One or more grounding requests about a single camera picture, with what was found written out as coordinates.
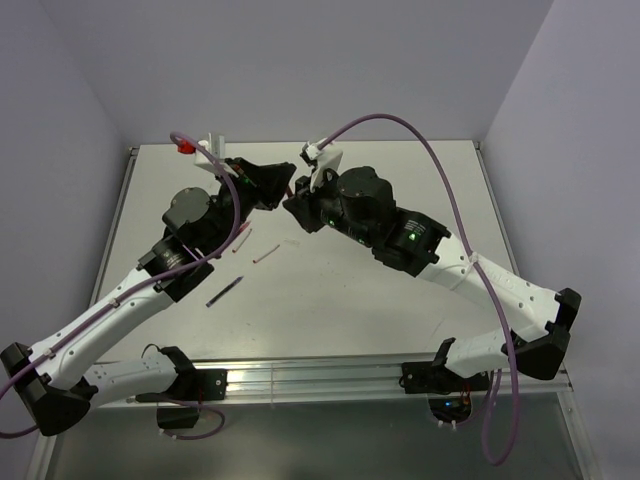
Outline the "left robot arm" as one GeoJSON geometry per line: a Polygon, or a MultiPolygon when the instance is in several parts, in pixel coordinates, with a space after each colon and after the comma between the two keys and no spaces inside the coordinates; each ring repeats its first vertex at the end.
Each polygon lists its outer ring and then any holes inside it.
{"type": "Polygon", "coordinates": [[[274,210],[296,170],[283,162],[258,166],[225,159],[215,195],[179,191],[163,214],[163,237],[103,299],[50,337],[1,353],[10,388],[20,396],[34,430],[50,437],[75,426],[91,409],[146,396],[185,400],[197,389],[192,361],[175,346],[135,361],[98,359],[146,320],[178,303],[214,270],[218,258],[255,210],[274,210]]]}

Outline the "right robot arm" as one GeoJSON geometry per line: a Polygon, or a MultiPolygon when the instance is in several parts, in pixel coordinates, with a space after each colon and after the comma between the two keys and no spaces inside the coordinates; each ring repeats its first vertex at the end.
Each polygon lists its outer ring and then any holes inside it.
{"type": "Polygon", "coordinates": [[[503,368],[537,380],[560,369],[581,297],[522,279],[476,252],[430,217],[396,204],[391,184],[371,167],[326,171],[318,187],[303,176],[285,209],[308,233],[330,227],[369,248],[383,265],[432,282],[505,319],[495,331],[445,340],[432,363],[435,383],[503,368]]]}

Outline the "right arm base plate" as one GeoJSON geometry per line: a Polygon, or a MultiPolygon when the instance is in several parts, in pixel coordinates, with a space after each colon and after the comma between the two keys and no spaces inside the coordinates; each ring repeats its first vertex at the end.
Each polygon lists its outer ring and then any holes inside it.
{"type": "Polygon", "coordinates": [[[486,392],[490,389],[490,377],[487,373],[480,373],[463,378],[444,367],[434,367],[432,361],[404,362],[401,364],[399,386],[406,394],[486,392]]]}

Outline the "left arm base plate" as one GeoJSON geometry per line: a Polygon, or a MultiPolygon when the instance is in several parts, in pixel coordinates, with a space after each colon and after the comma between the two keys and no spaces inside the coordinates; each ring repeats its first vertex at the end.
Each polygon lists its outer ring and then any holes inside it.
{"type": "Polygon", "coordinates": [[[227,376],[226,369],[194,369],[187,373],[180,373],[166,391],[136,395],[135,400],[142,403],[168,400],[187,402],[223,400],[226,394],[227,376]]]}

